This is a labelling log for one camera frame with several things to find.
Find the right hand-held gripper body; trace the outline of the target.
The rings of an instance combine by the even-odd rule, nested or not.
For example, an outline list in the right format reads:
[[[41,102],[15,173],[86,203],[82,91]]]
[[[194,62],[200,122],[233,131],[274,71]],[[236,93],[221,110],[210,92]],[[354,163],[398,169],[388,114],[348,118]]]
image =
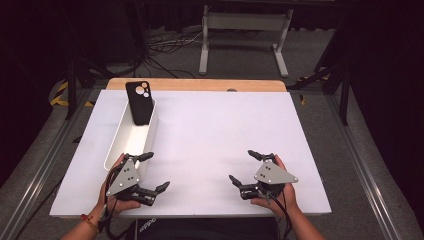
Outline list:
[[[255,184],[247,184],[239,187],[240,196],[243,200],[253,198],[270,199],[277,197],[286,183],[297,183],[298,178],[277,165],[275,155],[263,154],[262,165],[254,174]]]

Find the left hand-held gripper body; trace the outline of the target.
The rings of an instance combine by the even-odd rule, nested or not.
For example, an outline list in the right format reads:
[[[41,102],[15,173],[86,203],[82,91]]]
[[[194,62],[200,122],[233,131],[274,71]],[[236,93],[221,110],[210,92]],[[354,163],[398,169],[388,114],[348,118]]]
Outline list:
[[[143,205],[152,206],[156,193],[139,186],[141,177],[138,173],[140,163],[138,155],[125,154],[123,161],[111,169],[107,177],[106,196],[114,196],[117,200],[137,201]]]

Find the white plastic storage bin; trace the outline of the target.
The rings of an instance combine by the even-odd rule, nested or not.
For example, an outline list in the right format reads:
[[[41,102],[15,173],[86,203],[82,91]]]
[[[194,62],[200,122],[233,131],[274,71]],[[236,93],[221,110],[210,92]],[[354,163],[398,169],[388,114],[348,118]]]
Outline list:
[[[147,125],[137,126],[133,122],[130,105],[126,104],[124,112],[115,131],[111,146],[104,162],[104,168],[110,170],[118,157],[124,153],[141,155],[152,150],[158,114],[156,103],[153,103],[153,111]]]

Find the black phone case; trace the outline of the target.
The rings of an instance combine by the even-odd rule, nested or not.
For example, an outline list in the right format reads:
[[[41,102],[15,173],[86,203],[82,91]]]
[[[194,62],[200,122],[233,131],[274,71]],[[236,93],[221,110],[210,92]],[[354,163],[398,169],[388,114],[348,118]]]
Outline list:
[[[134,124],[148,125],[154,109],[150,84],[147,81],[127,82],[125,87]]]

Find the person's left hand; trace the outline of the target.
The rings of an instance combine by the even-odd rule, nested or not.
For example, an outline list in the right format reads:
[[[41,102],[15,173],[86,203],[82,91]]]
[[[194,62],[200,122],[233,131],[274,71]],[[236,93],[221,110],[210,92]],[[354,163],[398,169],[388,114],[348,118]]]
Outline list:
[[[104,206],[107,206],[108,211],[113,216],[118,216],[123,211],[137,209],[141,207],[141,204],[137,201],[132,201],[132,200],[122,201],[122,200],[116,200],[114,196],[107,197],[105,193],[106,186],[107,186],[106,182],[103,182],[100,188],[97,203],[94,206],[93,210],[90,212],[90,215],[94,219],[100,218],[100,215],[103,211]]]

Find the person's right hand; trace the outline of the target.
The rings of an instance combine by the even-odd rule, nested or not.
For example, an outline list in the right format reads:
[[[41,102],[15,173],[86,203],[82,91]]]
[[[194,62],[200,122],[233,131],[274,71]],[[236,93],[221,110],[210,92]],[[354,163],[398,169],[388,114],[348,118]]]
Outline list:
[[[282,192],[276,197],[278,202],[274,200],[266,200],[263,198],[254,198],[250,201],[252,205],[257,205],[267,208],[272,211],[276,216],[285,218],[289,216],[287,208],[299,207],[296,200],[295,189],[290,183],[286,183]]]

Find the person's black shirt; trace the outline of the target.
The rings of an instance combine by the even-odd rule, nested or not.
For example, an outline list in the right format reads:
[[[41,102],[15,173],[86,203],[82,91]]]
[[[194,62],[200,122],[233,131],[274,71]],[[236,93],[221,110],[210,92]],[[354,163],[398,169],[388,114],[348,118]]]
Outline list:
[[[133,222],[125,240],[279,240],[273,218],[157,219]]]

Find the wooden table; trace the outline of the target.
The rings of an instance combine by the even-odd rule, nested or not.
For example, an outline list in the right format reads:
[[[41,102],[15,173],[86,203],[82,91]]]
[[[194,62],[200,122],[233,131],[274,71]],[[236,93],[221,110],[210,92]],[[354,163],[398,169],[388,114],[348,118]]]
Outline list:
[[[279,80],[241,79],[172,79],[172,78],[113,78],[107,90],[124,90],[127,82],[147,81],[155,91],[228,91],[237,92],[286,92]]]

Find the black tripod stand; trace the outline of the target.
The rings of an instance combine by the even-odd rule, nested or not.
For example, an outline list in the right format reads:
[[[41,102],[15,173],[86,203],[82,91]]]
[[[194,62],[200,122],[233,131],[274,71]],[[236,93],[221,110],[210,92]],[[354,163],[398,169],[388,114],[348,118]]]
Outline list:
[[[68,83],[68,112],[66,119],[69,120],[77,109],[77,82],[85,89],[92,88],[95,84],[95,70],[101,78],[113,78],[114,74],[106,67],[90,61],[84,57],[75,57],[69,63],[66,70],[65,80]]]
[[[328,77],[322,86],[322,91],[325,95],[333,95],[338,88],[341,88],[340,103],[338,105],[339,116],[342,123],[347,126],[347,110],[350,87],[350,73],[346,64],[337,64],[319,70],[317,73],[297,81],[294,85],[287,87],[288,90],[300,90],[321,78]]]

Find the yellow black floor tape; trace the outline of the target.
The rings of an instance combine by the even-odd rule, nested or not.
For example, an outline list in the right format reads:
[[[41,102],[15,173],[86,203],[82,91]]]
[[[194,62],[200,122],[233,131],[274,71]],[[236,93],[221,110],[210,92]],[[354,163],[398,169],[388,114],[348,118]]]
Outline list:
[[[64,81],[58,88],[58,90],[56,91],[53,99],[50,101],[50,105],[51,106],[65,106],[68,107],[69,106],[69,102],[67,100],[62,100],[61,96],[63,95],[63,93],[65,92],[65,90],[68,88],[68,82]]]

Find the aluminium floor rail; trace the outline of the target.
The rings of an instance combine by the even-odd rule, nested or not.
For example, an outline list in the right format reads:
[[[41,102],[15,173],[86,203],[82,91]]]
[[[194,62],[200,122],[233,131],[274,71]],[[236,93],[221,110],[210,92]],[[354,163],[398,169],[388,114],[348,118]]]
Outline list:
[[[0,187],[0,240],[57,240],[71,226],[49,215],[79,145],[98,89],[84,89],[75,113],[55,106],[40,133]]]
[[[371,171],[357,149],[356,141],[349,126],[344,124],[339,115],[339,106],[336,98],[334,96],[326,95],[325,99],[348,146],[349,152],[352,156],[352,164],[385,239],[403,240],[398,228],[395,226],[393,218],[389,213],[389,209]]]

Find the white metal table frame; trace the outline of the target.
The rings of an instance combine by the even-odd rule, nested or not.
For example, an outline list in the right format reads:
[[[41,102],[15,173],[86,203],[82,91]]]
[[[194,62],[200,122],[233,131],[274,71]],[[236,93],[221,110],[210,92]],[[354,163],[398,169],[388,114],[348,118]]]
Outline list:
[[[217,30],[254,30],[254,31],[278,31],[279,40],[272,45],[272,51],[283,78],[289,76],[288,69],[283,57],[282,49],[293,16],[293,9],[284,14],[250,14],[250,13],[216,13],[209,10],[209,6],[203,7],[202,16],[202,48],[200,54],[199,74],[206,75],[208,68],[210,29]]]

